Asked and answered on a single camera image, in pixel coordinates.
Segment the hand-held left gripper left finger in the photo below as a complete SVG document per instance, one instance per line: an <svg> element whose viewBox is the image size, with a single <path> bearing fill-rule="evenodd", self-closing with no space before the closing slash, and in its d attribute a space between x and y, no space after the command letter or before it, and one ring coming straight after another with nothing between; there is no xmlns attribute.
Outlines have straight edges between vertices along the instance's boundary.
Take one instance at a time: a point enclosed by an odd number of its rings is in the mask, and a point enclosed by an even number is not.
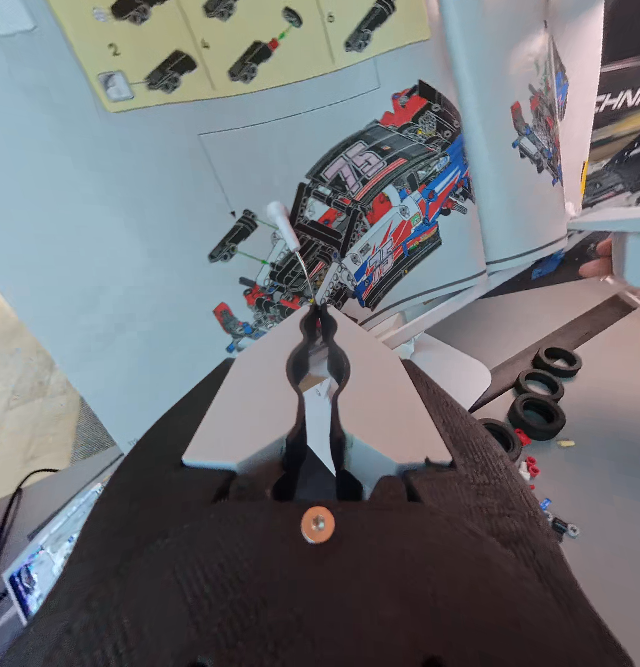
<svg viewBox="0 0 640 667"><path fill-rule="evenodd" d="M303 306L232 361L182 463L237 476L277 472L276 501L297 493L308 453L300 383L318 338L319 309Z"/></svg>

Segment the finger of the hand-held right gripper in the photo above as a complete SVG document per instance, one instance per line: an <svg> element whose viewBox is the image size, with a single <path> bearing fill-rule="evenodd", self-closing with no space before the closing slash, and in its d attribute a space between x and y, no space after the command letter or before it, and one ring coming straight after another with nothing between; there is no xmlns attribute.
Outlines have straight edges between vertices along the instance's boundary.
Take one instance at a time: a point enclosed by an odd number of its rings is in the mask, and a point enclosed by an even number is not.
<svg viewBox="0 0 640 667"><path fill-rule="evenodd" d="M581 215L571 219L568 231L609 231L619 233L640 233L640 213L596 213Z"/></svg>

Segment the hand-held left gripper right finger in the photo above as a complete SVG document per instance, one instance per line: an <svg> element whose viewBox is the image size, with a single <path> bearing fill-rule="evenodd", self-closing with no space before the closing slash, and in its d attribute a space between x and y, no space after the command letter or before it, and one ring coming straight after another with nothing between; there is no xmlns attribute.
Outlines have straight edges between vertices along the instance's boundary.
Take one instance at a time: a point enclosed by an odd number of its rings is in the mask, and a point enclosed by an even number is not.
<svg viewBox="0 0 640 667"><path fill-rule="evenodd" d="M331 399L329 447L340 501L361 501L386 476L453 459L402 360L339 310L321 310Z"/></svg>

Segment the building instruction booklet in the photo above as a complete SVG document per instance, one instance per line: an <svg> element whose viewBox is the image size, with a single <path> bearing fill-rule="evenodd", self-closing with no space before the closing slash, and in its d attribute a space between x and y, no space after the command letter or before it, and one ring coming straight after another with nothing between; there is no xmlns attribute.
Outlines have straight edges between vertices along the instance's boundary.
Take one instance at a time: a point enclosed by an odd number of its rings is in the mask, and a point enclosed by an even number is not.
<svg viewBox="0 0 640 667"><path fill-rule="evenodd" d="M603 1L0 1L0 293L129 449L317 298L566 244Z"/></svg>

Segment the grey desk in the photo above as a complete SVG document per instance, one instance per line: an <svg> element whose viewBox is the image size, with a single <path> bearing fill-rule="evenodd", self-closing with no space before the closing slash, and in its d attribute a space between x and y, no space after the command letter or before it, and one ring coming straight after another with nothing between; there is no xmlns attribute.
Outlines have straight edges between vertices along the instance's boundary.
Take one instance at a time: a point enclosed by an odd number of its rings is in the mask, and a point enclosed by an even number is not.
<svg viewBox="0 0 640 667"><path fill-rule="evenodd" d="M514 291L496 288L427 333L492 368L621 291L608 279ZM630 296L625 296L635 304ZM575 520L564 539L574 574L598 612L640 666L640 306L578 353L583 368L566 385L566 429L533 445L540 498ZM65 375L15 316L0 304L0 520L21 478L61 469L71 436L86 442L90 418Z"/></svg>

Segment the person's right hand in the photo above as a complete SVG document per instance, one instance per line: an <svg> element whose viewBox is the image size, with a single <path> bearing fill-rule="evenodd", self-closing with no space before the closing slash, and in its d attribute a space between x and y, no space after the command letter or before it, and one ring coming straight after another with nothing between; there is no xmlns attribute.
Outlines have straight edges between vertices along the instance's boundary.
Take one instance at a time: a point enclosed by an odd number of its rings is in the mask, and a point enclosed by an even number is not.
<svg viewBox="0 0 640 667"><path fill-rule="evenodd" d="M582 279L602 279L613 275L612 242L612 238L606 238L590 247L590 259L578 270Z"/></svg>

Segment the black toy set box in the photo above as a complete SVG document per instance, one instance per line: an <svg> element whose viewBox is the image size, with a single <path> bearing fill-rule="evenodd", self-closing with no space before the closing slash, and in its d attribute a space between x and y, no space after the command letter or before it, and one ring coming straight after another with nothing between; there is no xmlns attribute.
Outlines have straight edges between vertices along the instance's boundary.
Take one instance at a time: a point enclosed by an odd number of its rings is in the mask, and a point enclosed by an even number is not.
<svg viewBox="0 0 640 667"><path fill-rule="evenodd" d="M583 209L640 206L640 1L606 1Z"/></svg>

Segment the black rubber toy tyre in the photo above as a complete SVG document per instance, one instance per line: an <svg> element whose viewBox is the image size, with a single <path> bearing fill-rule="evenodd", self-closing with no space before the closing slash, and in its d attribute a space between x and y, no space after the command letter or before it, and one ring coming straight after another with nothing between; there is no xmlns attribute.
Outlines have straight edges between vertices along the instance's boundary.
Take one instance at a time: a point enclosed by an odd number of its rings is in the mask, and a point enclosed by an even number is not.
<svg viewBox="0 0 640 667"><path fill-rule="evenodd" d="M522 394L508 409L508 421L515 429L536 441L555 438L566 425L566 414L548 396Z"/></svg>
<svg viewBox="0 0 640 667"><path fill-rule="evenodd" d="M509 424L492 418L481 418L477 422L499 443L510 461L516 463L522 454L523 445L515 430Z"/></svg>
<svg viewBox="0 0 640 667"><path fill-rule="evenodd" d="M545 370L530 368L517 376L514 389L519 395L532 394L558 403L565 394L563 383Z"/></svg>
<svg viewBox="0 0 640 667"><path fill-rule="evenodd" d="M559 346L541 347L535 353L532 367L556 378L569 379L582 369L582 359L574 351Z"/></svg>

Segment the heap of mixed toy parts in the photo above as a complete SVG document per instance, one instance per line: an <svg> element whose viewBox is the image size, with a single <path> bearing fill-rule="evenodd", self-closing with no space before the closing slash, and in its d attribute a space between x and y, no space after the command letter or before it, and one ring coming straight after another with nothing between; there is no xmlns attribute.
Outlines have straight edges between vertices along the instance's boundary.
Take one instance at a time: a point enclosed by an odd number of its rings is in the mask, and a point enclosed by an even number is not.
<svg viewBox="0 0 640 667"><path fill-rule="evenodd" d="M514 433L522 447L531 444L532 440L522 429L516 428ZM540 474L536 459L531 455L523 454L522 460L517 464L517 469L521 477L529 484L530 490L535 490L535 484L532 481ZM550 499L543 499L539 505L550 529L553 530L559 541L563 541L565 537L575 539L580 535L580 530L575 524L569 523L549 511Z"/></svg>

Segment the holographic sticker sheet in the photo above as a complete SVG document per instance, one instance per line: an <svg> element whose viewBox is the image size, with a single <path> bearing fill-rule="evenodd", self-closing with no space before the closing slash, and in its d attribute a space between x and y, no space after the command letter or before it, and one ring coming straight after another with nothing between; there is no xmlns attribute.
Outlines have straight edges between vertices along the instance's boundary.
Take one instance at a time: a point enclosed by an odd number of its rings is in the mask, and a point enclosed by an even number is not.
<svg viewBox="0 0 640 667"><path fill-rule="evenodd" d="M26 626L46 600L74 549L82 527L112 473L92 481L42 527L2 574L14 613Z"/></svg>

